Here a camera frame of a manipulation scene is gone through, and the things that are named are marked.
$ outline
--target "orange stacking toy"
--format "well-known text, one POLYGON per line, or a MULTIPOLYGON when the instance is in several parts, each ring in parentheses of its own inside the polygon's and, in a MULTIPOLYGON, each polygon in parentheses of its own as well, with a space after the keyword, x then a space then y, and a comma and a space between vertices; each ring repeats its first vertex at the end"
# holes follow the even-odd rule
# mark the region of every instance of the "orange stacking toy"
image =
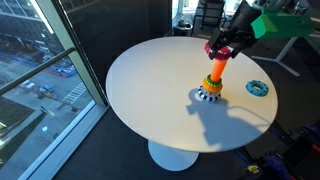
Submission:
POLYGON ((213 82, 218 82, 221 78, 221 74, 224 67, 227 64, 228 59, 231 56, 231 51, 228 47, 223 47, 214 57, 215 62, 210 75, 210 80, 213 82))

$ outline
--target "white round table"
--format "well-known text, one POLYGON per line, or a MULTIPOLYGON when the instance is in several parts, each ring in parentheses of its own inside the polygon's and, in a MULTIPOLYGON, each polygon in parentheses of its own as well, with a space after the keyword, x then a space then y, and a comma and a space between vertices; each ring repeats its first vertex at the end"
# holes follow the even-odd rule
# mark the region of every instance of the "white round table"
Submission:
POLYGON ((277 113, 272 81, 242 53, 225 67, 221 99, 202 101, 197 89, 214 63, 205 53, 206 42, 166 37, 140 43, 114 61, 106 78, 111 107, 149 140, 152 158, 167 170, 190 167, 199 152, 232 150, 252 142, 267 131, 277 113), (269 93, 248 93, 245 86, 251 80, 265 83, 269 93))

